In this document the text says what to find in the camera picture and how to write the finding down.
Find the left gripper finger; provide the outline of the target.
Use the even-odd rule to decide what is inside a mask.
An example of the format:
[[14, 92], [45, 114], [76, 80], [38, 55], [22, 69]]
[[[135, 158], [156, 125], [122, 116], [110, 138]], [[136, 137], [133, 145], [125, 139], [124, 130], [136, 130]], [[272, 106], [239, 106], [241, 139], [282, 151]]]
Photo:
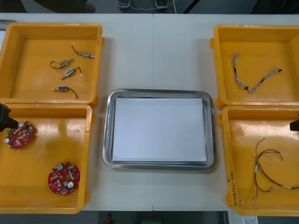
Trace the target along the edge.
[[4, 131], [6, 128], [17, 128], [18, 121], [10, 117], [0, 119], [0, 132]]
[[9, 107], [7, 107], [5, 104], [0, 104], [0, 118], [1, 119], [8, 119], [10, 112], [11, 112], [11, 109]]

